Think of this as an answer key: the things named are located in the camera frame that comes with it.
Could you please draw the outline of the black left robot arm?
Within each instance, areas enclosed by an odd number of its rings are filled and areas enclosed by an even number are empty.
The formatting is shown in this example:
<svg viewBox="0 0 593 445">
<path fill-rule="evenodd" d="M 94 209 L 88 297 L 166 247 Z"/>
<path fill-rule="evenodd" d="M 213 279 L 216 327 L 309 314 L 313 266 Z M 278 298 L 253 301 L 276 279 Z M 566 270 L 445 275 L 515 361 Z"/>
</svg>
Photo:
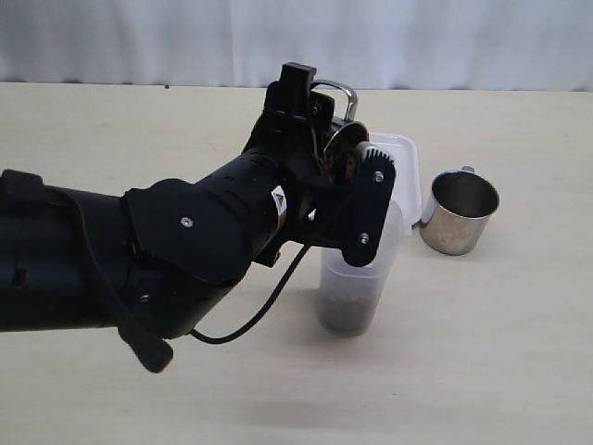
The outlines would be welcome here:
<svg viewBox="0 0 593 445">
<path fill-rule="evenodd" d="M 115 328 L 143 367 L 170 363 L 170 342 L 255 263 L 288 242 L 371 263 L 397 178 L 393 157 L 343 117 L 316 70 L 282 66 L 241 153 L 201 180 L 164 179 L 121 196 L 1 174 L 1 328 Z"/>
</svg>

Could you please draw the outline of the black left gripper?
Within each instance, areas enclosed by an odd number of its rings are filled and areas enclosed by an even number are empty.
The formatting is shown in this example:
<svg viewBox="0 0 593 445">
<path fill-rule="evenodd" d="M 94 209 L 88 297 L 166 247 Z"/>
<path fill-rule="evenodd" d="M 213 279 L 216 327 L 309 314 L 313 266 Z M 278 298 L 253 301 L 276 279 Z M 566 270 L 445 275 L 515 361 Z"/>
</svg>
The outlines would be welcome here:
<svg viewBox="0 0 593 445">
<path fill-rule="evenodd" d="M 317 69 L 287 62 L 265 92 L 240 156 L 241 264 L 271 267 L 288 241 L 341 249 L 364 267 L 376 257 L 397 171 L 379 146 L 360 142 L 351 184 L 323 174 L 322 145 L 334 100 L 313 89 Z"/>
</svg>

